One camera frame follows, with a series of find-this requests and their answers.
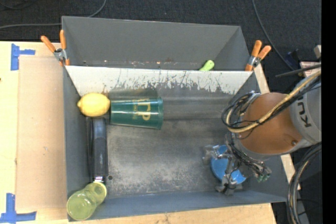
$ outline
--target wooden table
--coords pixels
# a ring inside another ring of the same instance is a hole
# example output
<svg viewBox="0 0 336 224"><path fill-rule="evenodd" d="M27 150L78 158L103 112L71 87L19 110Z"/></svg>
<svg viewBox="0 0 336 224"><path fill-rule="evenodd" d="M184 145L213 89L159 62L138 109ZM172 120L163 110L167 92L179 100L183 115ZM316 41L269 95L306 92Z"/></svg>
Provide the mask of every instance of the wooden table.
<svg viewBox="0 0 336 224"><path fill-rule="evenodd" d="M35 55L19 56L16 71L11 71L12 43L35 50ZM6 193L12 193L18 214L37 212L35 221L25 223L68 223L62 67L42 42L1 41L0 48L0 213L6 211ZM261 91L269 91L262 69L255 73ZM290 178L290 156L282 161ZM79 222L276 223L271 204Z"/></svg>

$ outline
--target wire bundle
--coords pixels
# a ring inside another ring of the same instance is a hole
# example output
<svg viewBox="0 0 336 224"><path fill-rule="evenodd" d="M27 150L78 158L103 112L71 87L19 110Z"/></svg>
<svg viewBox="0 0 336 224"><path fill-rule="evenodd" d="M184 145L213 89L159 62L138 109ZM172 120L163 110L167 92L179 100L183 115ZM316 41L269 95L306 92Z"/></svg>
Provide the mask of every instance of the wire bundle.
<svg viewBox="0 0 336 224"><path fill-rule="evenodd" d="M284 99L282 99L278 104L276 104L271 110L269 110L264 116L255 120L255 121L235 121L232 122L232 116L237 112L240 113L238 116L241 117L242 114L246 111L247 108L243 108L246 106L246 103L249 102L249 98L251 98L251 93L242 96L233 102L230 106L228 106L222 113L222 120L224 124L227 126L228 130L234 133L241 133L245 131L252 131L257 126L271 120L276 115L278 115L281 111L289 107L296 100L306 94L308 91L314 89L318 83L321 81L321 70L312 74L311 76L305 78L301 81L300 84L297 85Z"/></svg>
<svg viewBox="0 0 336 224"><path fill-rule="evenodd" d="M298 185L303 172L312 160L322 151L322 142L312 146L300 161L297 170L295 171L288 188L287 194L287 215L288 220L294 224L301 224L297 208L298 200Z"/></svg>
<svg viewBox="0 0 336 224"><path fill-rule="evenodd" d="M233 140L233 136L231 133L227 134L227 143L228 148L232 152L232 154L239 160L239 163L244 163L247 167L249 167L257 178L267 179L271 174L271 170L262 162L256 159L253 159L246 154L242 153L235 147L235 143Z"/></svg>

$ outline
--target lemon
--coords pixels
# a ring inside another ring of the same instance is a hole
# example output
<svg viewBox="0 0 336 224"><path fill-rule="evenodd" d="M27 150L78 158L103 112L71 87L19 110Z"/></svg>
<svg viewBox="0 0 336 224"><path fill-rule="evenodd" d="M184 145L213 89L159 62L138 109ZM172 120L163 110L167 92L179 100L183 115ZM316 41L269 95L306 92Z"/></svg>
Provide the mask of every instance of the lemon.
<svg viewBox="0 0 336 224"><path fill-rule="evenodd" d="M110 108L111 101L102 93L90 92L81 97L77 106L79 110L89 117L104 115Z"/></svg>

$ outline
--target blue object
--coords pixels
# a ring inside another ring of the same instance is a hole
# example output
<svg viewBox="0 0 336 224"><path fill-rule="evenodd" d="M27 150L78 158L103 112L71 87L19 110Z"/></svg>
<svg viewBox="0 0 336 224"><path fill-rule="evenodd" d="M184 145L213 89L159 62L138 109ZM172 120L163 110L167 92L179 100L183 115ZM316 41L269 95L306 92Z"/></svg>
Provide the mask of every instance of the blue object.
<svg viewBox="0 0 336 224"><path fill-rule="evenodd" d="M10 69L18 70L19 69L19 56L20 55L35 55L35 50L20 50L20 47L12 43L12 55L11 55L11 63Z"/></svg>
<svg viewBox="0 0 336 224"><path fill-rule="evenodd" d="M17 214L15 211L15 195L7 193L6 195L6 212L1 213L0 223L15 224L17 221L35 220L36 212L27 214Z"/></svg>
<svg viewBox="0 0 336 224"><path fill-rule="evenodd" d="M293 68L293 70L300 69L300 59L298 56L298 49L287 53L285 56L286 62Z"/></svg>
<svg viewBox="0 0 336 224"><path fill-rule="evenodd" d="M227 150L227 147L225 145L222 145L219 147L218 152L220 154L224 153ZM228 159L222 158L222 159L211 159L211 169L215 176L222 181L223 176L225 175L225 170L227 166ZM239 170L235 170L231 174L231 178L235 181L237 181L238 184L243 183L246 180L246 177L244 177Z"/></svg>

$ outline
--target gray bin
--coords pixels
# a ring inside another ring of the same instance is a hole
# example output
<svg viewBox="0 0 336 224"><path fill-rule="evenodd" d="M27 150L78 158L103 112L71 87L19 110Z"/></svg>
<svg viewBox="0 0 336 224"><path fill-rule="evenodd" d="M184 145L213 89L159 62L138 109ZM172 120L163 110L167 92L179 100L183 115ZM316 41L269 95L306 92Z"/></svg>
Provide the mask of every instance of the gray bin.
<svg viewBox="0 0 336 224"><path fill-rule="evenodd" d="M220 114L225 106L240 94L259 90L254 73L244 72L249 53L239 26L65 16L62 28L71 60L71 67L64 69L68 198L91 180L86 117L76 106L83 93L104 88L115 97L132 89L154 90L163 98L167 114L172 110L179 114L174 119L164 117L161 130L107 126L113 179L107 181L107 198L90 219L286 200L288 182L280 157L267 161L272 175L266 182L249 178L232 196L216 192L218 180L202 162L204 146L224 142L227 129ZM197 71L210 59L215 62L214 71ZM76 74L69 72L77 68ZM165 78L172 78L174 72L181 76L181 72L196 70L199 73L192 71L191 76L209 79L210 86L217 83L218 87L200 87L195 77L191 83L190 76L175 80L174 85L165 79L132 86L122 82L134 78L120 75L118 80L109 80L101 75L100 80L91 74L92 68L107 74L159 70Z"/></svg>

